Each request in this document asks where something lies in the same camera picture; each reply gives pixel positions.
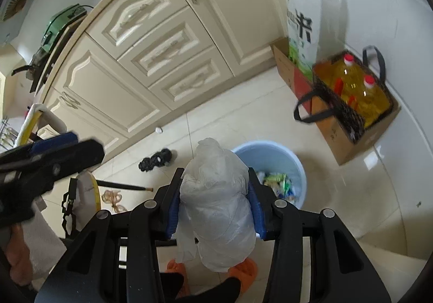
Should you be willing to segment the person's left hand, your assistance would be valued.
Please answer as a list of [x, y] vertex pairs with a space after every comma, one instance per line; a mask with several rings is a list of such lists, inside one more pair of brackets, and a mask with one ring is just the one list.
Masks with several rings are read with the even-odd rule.
[[11, 237], [4, 252], [11, 266], [9, 275], [15, 284], [28, 285], [32, 281], [33, 271], [29, 248], [24, 241], [24, 232], [19, 224], [13, 225], [10, 230]]

